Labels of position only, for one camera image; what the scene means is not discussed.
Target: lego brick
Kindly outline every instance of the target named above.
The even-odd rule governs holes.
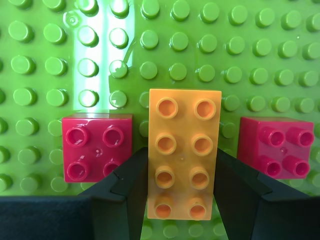
[[[147,214],[210,220],[221,92],[150,89]]]
[[[314,124],[286,117],[242,117],[237,158],[275,179],[305,179]]]
[[[132,115],[76,113],[62,119],[64,180],[94,183],[132,153]]]

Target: black surface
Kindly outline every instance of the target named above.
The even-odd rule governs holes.
[[[148,149],[78,196],[0,197],[0,240],[139,240]]]
[[[310,197],[218,150],[214,197],[229,240],[320,239],[320,197]]]

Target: pink lego brick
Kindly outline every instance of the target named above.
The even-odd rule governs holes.
[[[237,158],[274,179],[304,179],[315,140],[312,122],[242,117]]]
[[[76,113],[62,119],[64,180],[95,183],[132,153],[132,115]]]

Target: orange lego brick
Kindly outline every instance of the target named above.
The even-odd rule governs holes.
[[[210,220],[221,91],[150,89],[149,219]]]

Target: green baseplate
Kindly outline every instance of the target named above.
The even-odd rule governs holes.
[[[76,195],[63,179],[61,118],[132,113],[147,145],[150,88],[222,91],[219,147],[241,116],[315,123],[305,180],[320,194],[320,0],[1,0],[0,195]],[[141,239],[225,240],[211,221],[145,218]]]

